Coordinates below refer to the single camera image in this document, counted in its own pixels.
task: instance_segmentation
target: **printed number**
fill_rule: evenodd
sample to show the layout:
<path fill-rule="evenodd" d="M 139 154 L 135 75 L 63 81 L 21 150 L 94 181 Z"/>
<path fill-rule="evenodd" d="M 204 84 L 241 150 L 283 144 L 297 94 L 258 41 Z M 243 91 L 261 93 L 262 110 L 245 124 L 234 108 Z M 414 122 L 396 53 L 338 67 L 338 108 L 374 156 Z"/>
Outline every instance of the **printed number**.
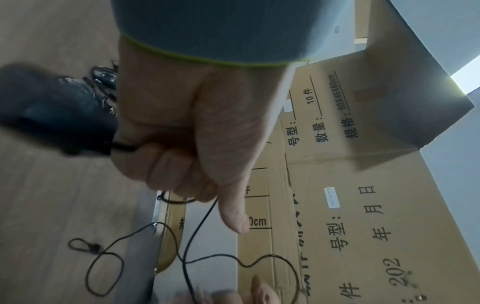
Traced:
<path fill-rule="evenodd" d="M 388 268 L 386 273 L 393 276 L 400 276 L 404 273 L 404 271 L 399 268 Z"/>
<path fill-rule="evenodd" d="M 400 267 L 400 261 L 399 261 L 399 259 L 394 258 L 394 260 L 396 261 L 396 263 L 393 262 L 391 259 L 385 258 L 385 259 L 383 259 L 383 264 L 384 264 L 385 266 L 391 266 L 390 264 L 385 263 L 385 261 L 389 261 L 390 263 L 393 263 L 395 266 Z"/>
<path fill-rule="evenodd" d="M 403 283 L 400 282 L 399 279 L 394 278 L 394 277 L 391 277 L 388 281 L 390 282 L 390 285 L 393 285 L 393 286 L 397 285 L 395 282 L 398 282 L 403 286 L 408 286 L 409 283 L 407 282 L 407 280 L 405 280 L 404 278 L 400 278 L 400 279 L 403 281 Z"/>

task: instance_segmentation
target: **wooden floor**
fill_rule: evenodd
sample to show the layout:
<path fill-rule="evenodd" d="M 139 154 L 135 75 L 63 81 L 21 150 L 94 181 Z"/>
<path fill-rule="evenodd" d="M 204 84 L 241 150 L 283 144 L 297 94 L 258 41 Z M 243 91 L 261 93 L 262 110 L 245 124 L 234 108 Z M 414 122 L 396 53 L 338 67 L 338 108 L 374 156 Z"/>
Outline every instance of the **wooden floor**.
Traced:
<path fill-rule="evenodd" d="M 117 58 L 117 39 L 109 0 L 0 0 L 1 65 L 29 61 L 84 76 Z M 0 302 L 142 302 L 155 264 L 143 258 L 145 250 L 158 251 L 151 231 L 115 247 L 126 256 L 125 274 L 121 290 L 106 298 L 85 290 L 94 256 L 69 250 L 67 242 L 107 244 L 129 234 L 151 220 L 154 196 L 108 159 L 65 158 L 0 131 Z M 93 287 L 105 291 L 119 269 L 105 258 L 92 271 Z"/>

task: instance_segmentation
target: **black cable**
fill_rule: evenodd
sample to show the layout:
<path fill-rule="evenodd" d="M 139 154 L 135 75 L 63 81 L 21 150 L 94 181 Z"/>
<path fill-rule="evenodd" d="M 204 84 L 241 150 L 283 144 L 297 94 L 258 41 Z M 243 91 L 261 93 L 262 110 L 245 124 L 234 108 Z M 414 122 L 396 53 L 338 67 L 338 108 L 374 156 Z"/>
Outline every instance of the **black cable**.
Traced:
<path fill-rule="evenodd" d="M 161 192 L 160 195 L 157 197 L 158 200 L 162 200 L 168 204 L 188 204 L 188 203 L 192 203 L 194 202 L 195 200 L 194 199 L 190 199 L 190 200 L 187 200 L 187 201 L 170 201 L 168 199 L 165 198 L 165 193 L 164 192 Z M 189 251 L 189 248 L 190 248 L 190 245 L 194 239 L 194 237 L 196 236 L 196 234 L 198 233 L 198 231 L 200 230 L 201 226 L 203 225 L 203 223 L 207 220 L 208 216 L 210 215 L 210 213 L 212 212 L 212 210 L 215 208 L 216 204 L 218 202 L 218 199 L 215 200 L 215 202 L 212 204 L 212 206 L 210 207 L 210 209 L 208 210 L 208 212 L 206 213 L 206 215 L 203 217 L 203 219 L 201 220 L 200 224 L 198 225 L 198 227 L 195 229 L 195 231 L 193 232 L 192 236 L 190 237 L 190 240 L 188 240 L 188 243 L 186 245 L 186 248 L 185 248 L 185 252 L 183 253 L 183 258 L 180 256 L 180 252 L 179 252 L 179 243 L 177 241 L 177 237 L 175 237 L 175 234 L 174 232 L 172 231 L 172 229 L 165 223 L 162 223 L 162 222 L 153 222 L 153 223 L 150 223 L 148 225 L 145 225 L 143 226 L 142 228 L 138 229 L 137 231 L 129 234 L 129 235 L 126 235 L 126 236 L 123 236 L 121 238 L 118 238 L 116 239 L 113 243 L 111 243 L 109 246 L 107 246 L 104 250 L 101 250 L 101 246 L 99 244 L 92 244 L 92 243 L 89 243 L 87 241 L 85 241 L 84 239 L 82 238 L 73 238 L 71 239 L 70 241 L 68 241 L 67 243 L 67 246 L 72 249 L 72 250 L 76 250 L 76 251 L 82 251 L 82 252 L 87 252 L 87 253 L 92 253 L 92 254 L 96 254 L 96 258 L 93 260 L 93 262 L 90 264 L 90 266 L 88 267 L 88 270 L 86 271 L 86 275 L 85 275 L 85 288 L 91 293 L 93 294 L 94 296 L 98 296 L 98 297 L 104 297 L 104 296 L 107 296 L 111 291 L 112 289 L 116 286 L 116 284 L 119 282 L 122 274 L 123 274 L 123 271 L 124 271 L 124 266 L 125 266 L 125 261 L 124 259 L 116 254 L 115 252 L 107 252 L 107 250 L 109 250 L 112 246 L 114 246 L 117 242 L 121 241 L 121 240 L 124 240 L 126 238 L 129 238 L 131 236 L 134 236 L 135 234 L 143 231 L 144 229 L 150 227 L 150 226 L 156 226 L 158 224 L 164 226 L 165 228 L 168 229 L 168 231 L 171 233 L 172 237 L 173 237 L 173 241 L 175 243 L 175 251 L 176 251 L 176 255 L 178 257 L 178 259 L 181 261 L 181 265 L 182 265 L 182 270 L 183 270 L 183 275 L 185 277 L 185 281 L 186 281 L 186 284 L 188 286 L 188 291 L 190 292 L 190 296 L 194 302 L 194 304 L 199 304 L 197 299 L 195 298 L 195 291 L 193 289 L 193 286 L 192 286 L 192 282 L 190 281 L 190 277 L 189 277 L 189 274 L 187 272 L 187 265 L 188 264 L 193 264 L 193 263 L 196 263 L 198 261 L 201 261 L 201 260 L 206 260 L 206 259 L 209 259 L 209 258 L 212 258 L 212 257 L 219 257 L 219 256 L 223 256 L 223 257 L 229 257 L 229 258 L 233 258 L 234 260 L 237 261 L 237 263 L 243 267 L 243 268 L 251 268 L 253 266 L 255 266 L 257 263 L 259 263 L 261 260 L 265 259 L 265 258 L 268 258 L 268 257 L 272 257 L 272 258 L 278 258 L 278 259 L 281 259 L 282 261 L 286 262 L 287 265 L 292 269 L 294 275 L 295 275 L 295 284 L 296 284 L 296 289 L 295 289 L 295 294 L 293 295 L 293 300 L 291 301 L 291 304 L 295 304 L 295 302 L 297 301 L 297 298 L 299 296 L 299 293 L 300 293 L 300 279 L 299 279 L 299 276 L 297 274 L 297 272 L 295 271 L 295 267 L 292 265 L 292 263 L 290 263 L 286 258 L 280 256 L 280 255 L 276 255 L 276 254 L 266 254 L 266 255 L 263 255 L 261 257 L 259 257 L 256 261 L 254 261 L 252 264 L 250 265 L 245 265 L 243 264 L 236 256 L 234 255 L 231 255 L 231 254 L 224 254 L 224 253 L 217 253 L 217 254 L 212 254 L 212 255 L 209 255 L 209 256 L 204 256 L 204 257 L 201 257 L 201 258 L 198 258 L 198 259 L 195 259 L 195 260 L 192 260 L 192 261 L 187 261 L 187 253 Z M 79 242 L 82 242 L 83 244 L 85 244 L 87 246 L 87 248 L 81 248 L 81 247 L 75 247 L 72 245 L 72 243 L 74 241 L 79 241 Z M 99 293 L 99 292 L 96 292 L 94 291 L 91 287 L 90 287 L 90 272 L 92 271 L 92 268 L 94 267 L 95 263 L 100 259 L 100 257 L 102 257 L 103 255 L 112 255 L 112 256 L 115 256 L 116 258 L 118 258 L 121 262 L 121 268 L 120 268 L 120 272 L 117 276 L 117 278 L 115 279 L 115 282 L 113 282 L 113 284 L 110 286 L 110 288 L 105 292 L 105 293 Z"/>

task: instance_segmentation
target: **gray sleeve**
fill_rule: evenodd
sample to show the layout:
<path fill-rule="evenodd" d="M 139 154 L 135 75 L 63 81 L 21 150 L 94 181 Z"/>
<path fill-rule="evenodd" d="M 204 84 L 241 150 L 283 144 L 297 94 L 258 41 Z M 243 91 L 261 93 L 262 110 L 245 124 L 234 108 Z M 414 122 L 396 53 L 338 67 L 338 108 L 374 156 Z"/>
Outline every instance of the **gray sleeve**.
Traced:
<path fill-rule="evenodd" d="M 119 30 L 174 56 L 272 65 L 315 55 L 353 0 L 111 0 Z"/>

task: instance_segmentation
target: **white sticker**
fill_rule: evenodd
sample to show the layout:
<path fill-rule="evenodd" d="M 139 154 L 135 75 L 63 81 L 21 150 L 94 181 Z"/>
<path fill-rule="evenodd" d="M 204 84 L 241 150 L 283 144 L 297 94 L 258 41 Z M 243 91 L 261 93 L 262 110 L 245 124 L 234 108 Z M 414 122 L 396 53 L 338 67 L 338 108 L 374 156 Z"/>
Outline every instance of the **white sticker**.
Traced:
<path fill-rule="evenodd" d="M 330 209 L 340 208 L 339 198 L 337 197 L 337 193 L 335 192 L 335 187 L 324 188 L 324 190 L 328 207 Z"/>
<path fill-rule="evenodd" d="M 285 101 L 285 105 L 283 106 L 283 110 L 285 111 L 285 113 L 293 112 L 294 108 L 292 106 L 292 101 L 290 99 L 287 99 Z"/>

